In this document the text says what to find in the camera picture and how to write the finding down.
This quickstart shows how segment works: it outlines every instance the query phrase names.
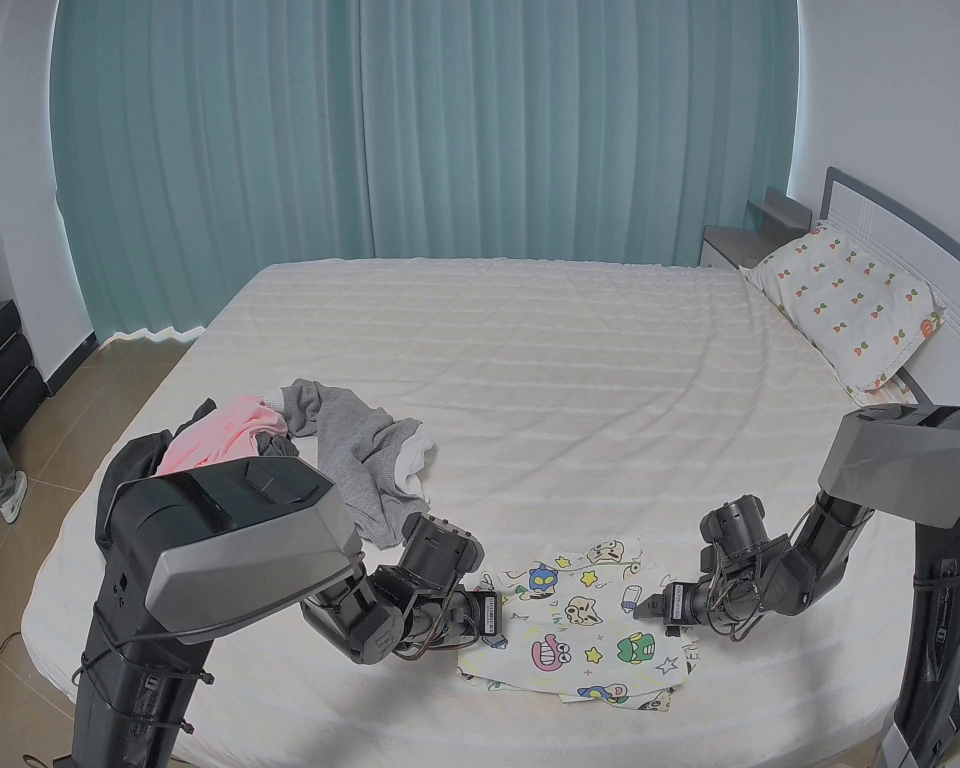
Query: gray sneaker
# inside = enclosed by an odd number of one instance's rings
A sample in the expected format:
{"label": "gray sneaker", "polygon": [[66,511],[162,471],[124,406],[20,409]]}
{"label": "gray sneaker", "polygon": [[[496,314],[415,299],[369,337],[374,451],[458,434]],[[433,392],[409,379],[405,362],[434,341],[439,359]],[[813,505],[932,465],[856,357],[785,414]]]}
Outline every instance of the gray sneaker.
{"label": "gray sneaker", "polygon": [[23,497],[27,495],[27,475],[23,472],[16,474],[16,484],[13,487],[13,496],[6,504],[0,505],[0,515],[12,523],[16,516],[20,514],[20,506],[23,504]]}

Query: person's leg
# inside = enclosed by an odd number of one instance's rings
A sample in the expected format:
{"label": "person's leg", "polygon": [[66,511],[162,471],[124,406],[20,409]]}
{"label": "person's leg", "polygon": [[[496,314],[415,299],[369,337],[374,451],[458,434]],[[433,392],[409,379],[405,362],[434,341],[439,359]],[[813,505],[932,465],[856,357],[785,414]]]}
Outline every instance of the person's leg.
{"label": "person's leg", "polygon": [[7,522],[16,520],[26,494],[27,475],[16,471],[7,447],[0,440],[0,515]]}

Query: mattress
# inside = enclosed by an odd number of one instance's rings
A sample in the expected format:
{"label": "mattress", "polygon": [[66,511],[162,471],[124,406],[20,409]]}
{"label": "mattress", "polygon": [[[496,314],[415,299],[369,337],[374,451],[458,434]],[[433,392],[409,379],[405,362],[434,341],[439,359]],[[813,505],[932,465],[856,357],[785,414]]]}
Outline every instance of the mattress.
{"label": "mattress", "polygon": [[[433,511],[516,567],[554,543],[640,536],[695,579],[700,518],[759,495],[771,536],[813,500],[854,406],[826,361],[741,276],[718,270],[495,260],[270,267],[197,340],[120,438],[176,426],[206,397],[294,375],[414,417],[437,447]],[[93,541],[103,468],[36,577],[23,635],[75,696],[103,574]],[[843,583],[732,644],[701,630],[701,665],[670,710],[491,693],[455,653],[357,667],[293,607],[214,643],[176,754],[249,766],[801,765],[878,729],[896,697],[911,604],[909,523],[878,515]],[[368,547],[369,565],[398,550]]]}

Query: teal curtain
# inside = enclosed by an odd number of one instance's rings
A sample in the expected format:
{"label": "teal curtain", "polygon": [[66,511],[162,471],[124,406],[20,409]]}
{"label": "teal curtain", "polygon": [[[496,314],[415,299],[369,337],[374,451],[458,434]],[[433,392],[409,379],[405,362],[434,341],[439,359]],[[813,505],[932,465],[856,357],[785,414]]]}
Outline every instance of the teal curtain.
{"label": "teal curtain", "polygon": [[694,265],[797,75],[796,0],[61,0],[60,208],[101,337],[279,261]]}

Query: bed headboard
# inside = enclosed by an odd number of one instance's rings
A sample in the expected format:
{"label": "bed headboard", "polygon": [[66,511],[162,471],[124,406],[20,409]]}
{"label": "bed headboard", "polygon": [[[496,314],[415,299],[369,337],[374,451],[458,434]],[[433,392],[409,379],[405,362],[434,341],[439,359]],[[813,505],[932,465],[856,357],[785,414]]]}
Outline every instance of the bed headboard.
{"label": "bed headboard", "polygon": [[872,186],[827,168],[820,218],[933,288],[943,324],[900,370],[920,402],[960,405],[960,243]]}

